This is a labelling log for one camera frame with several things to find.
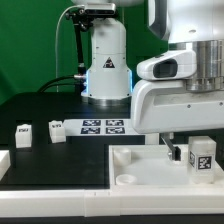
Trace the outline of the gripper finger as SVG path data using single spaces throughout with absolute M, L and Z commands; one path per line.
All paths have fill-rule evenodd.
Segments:
M 164 144 L 168 147 L 168 158 L 171 161 L 180 161 L 181 160 L 181 149 L 178 146 L 174 146 L 171 142 L 171 137 L 169 133 L 162 133 L 161 139 Z

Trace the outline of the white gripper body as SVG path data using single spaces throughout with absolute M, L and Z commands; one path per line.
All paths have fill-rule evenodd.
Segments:
M 183 81 L 139 81 L 131 102 L 141 134 L 224 128 L 224 91 L 187 93 Z

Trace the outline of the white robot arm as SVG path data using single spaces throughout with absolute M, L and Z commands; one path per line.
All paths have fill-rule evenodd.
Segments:
M 91 29 L 92 65 L 82 98 L 99 105 L 131 100 L 140 134 L 224 127 L 224 0 L 71 0 L 78 24 Z M 137 65 L 129 84 L 117 6 L 148 2 L 148 28 L 168 51 Z

